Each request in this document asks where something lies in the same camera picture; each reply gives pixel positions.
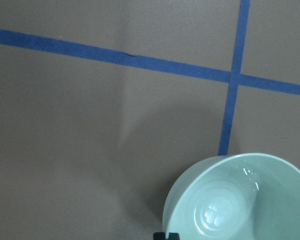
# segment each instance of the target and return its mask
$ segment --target light blue cup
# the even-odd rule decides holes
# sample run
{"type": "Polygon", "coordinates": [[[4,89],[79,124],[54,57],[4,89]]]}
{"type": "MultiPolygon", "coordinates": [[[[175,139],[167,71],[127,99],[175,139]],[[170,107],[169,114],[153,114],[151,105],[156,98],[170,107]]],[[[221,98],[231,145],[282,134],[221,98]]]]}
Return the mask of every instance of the light blue cup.
{"type": "Polygon", "coordinates": [[[162,220],[180,240],[300,240],[300,170],[262,153],[205,159],[174,183],[162,220]]]}

